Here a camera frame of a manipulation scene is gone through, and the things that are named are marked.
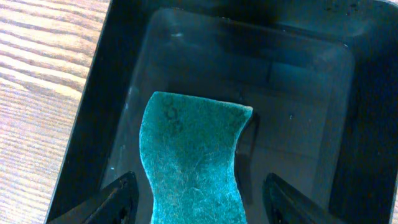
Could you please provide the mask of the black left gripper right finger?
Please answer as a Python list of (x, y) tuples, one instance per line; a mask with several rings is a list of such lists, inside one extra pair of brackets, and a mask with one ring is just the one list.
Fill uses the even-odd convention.
[(275, 173), (263, 182), (262, 201), (269, 223), (344, 224)]

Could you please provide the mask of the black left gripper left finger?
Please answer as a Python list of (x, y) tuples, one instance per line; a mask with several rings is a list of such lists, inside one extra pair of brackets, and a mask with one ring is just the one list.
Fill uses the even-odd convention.
[(49, 224), (135, 224), (139, 188), (129, 171)]

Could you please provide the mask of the green yellow sponge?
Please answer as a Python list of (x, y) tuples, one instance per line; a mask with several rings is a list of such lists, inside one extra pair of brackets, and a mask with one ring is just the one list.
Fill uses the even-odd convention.
[(152, 223), (245, 223), (236, 145), (250, 106), (157, 91), (139, 133), (154, 197)]

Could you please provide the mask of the black rectangular sponge tray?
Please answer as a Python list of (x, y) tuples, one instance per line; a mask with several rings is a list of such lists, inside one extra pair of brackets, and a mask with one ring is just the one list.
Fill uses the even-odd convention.
[(137, 223), (153, 196), (139, 156), (151, 95), (251, 106), (238, 176), (248, 223), (283, 178), (345, 223), (391, 223), (397, 191), (397, 4), (111, 1), (46, 222), (127, 172)]

